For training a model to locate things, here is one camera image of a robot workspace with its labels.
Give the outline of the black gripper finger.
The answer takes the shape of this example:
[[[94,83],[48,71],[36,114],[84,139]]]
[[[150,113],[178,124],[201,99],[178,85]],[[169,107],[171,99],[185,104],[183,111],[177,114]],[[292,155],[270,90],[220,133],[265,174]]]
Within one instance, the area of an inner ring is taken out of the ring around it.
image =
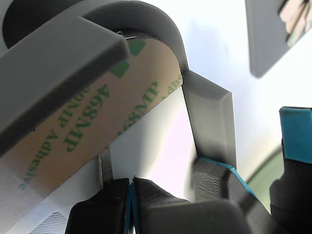
[[[131,186],[138,234],[251,233],[241,209],[227,200],[190,202],[138,177],[134,177]]]

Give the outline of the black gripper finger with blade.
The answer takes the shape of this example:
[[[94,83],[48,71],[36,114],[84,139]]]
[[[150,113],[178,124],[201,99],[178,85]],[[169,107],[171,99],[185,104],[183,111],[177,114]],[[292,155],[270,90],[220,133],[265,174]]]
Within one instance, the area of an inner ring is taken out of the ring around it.
[[[98,165],[100,191],[72,207],[67,234],[124,233],[129,179],[113,179],[109,147],[98,156]]]

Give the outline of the black wide-finger gripper body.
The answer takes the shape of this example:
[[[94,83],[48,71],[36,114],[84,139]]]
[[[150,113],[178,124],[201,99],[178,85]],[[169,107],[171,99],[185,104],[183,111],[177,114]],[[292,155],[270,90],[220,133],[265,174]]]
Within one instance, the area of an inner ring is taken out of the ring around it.
[[[246,213],[246,219],[253,234],[310,234],[312,217],[291,213],[277,207],[268,213],[257,207]]]

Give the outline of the wide black blue-padded gripper finger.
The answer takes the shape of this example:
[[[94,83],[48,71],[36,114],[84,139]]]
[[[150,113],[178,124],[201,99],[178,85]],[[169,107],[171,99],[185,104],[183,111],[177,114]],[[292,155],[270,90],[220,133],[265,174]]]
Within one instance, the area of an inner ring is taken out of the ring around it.
[[[312,110],[282,107],[284,173],[270,187],[271,205],[283,210],[312,208]]]
[[[196,200],[226,199],[237,204],[245,215],[270,217],[249,185],[228,164],[201,157],[193,164]]]

